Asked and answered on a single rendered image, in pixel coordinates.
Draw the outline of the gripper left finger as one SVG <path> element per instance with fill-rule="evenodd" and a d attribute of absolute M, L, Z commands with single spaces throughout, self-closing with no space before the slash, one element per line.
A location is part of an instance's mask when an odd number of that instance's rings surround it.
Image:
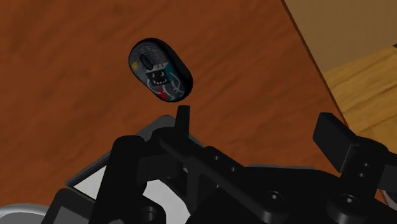
<path fill-rule="evenodd" d="M 185 203 L 185 224 L 281 224 L 278 192 L 265 191 L 251 169 L 189 136 L 190 109 L 178 107 L 173 127 L 149 140 L 122 136 L 113 143 L 89 224 L 166 224 L 162 206 L 144 196 L 165 181 Z"/>

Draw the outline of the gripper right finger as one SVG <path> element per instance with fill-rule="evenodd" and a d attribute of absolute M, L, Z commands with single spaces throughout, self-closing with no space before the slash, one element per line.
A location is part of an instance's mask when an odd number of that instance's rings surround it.
<path fill-rule="evenodd" d="M 397 211 L 375 198 L 397 194 L 397 154 L 357 136 L 331 113 L 320 113 L 313 141 L 340 177 L 330 187 L 326 211 L 337 224 L 397 224 Z"/>

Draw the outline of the grey tablet with white screen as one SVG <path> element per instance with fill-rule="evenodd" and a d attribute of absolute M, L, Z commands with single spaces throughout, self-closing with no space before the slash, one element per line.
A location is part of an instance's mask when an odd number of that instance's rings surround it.
<path fill-rule="evenodd" d="M 67 186 L 96 199 L 108 163 L 109 153 L 87 166 L 67 181 Z M 139 162 L 137 176 L 147 180 L 148 184 L 143 195 L 163 207 L 166 214 L 166 224 L 186 224 L 193 216 L 177 190 L 172 189 L 172 180 L 161 180 L 162 174 L 177 171 L 178 166 L 169 165 L 175 161 L 169 154 L 157 155 L 153 158 L 143 158 Z"/>

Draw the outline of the black rectangular device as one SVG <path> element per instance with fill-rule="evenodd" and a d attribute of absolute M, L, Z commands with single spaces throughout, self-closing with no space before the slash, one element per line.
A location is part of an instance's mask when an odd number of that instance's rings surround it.
<path fill-rule="evenodd" d="M 88 224 L 93 208 L 94 200 L 62 188 L 55 194 L 41 224 Z"/>

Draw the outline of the brown wooden table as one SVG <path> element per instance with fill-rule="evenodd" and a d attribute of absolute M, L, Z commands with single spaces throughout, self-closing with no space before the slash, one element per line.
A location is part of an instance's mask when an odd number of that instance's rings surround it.
<path fill-rule="evenodd" d="M 282 0 L 0 0 L 0 206 L 50 204 L 117 137 L 176 113 L 130 71 L 147 37 L 190 70 L 202 144 L 334 172 L 312 135 L 338 109 Z"/>

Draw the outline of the black patterned computer mouse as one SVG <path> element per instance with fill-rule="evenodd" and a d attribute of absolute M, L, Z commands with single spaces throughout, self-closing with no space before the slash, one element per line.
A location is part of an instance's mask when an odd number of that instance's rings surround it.
<path fill-rule="evenodd" d="M 193 76 L 177 53 L 158 38 L 145 38 L 129 53 L 132 74 L 156 97 L 179 102 L 193 89 Z"/>

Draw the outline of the grey round dish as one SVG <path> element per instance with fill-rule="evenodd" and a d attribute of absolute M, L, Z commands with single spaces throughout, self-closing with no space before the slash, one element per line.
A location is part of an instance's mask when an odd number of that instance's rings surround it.
<path fill-rule="evenodd" d="M 0 224 L 41 224 L 48 208 L 40 204 L 9 204 L 0 207 Z"/>

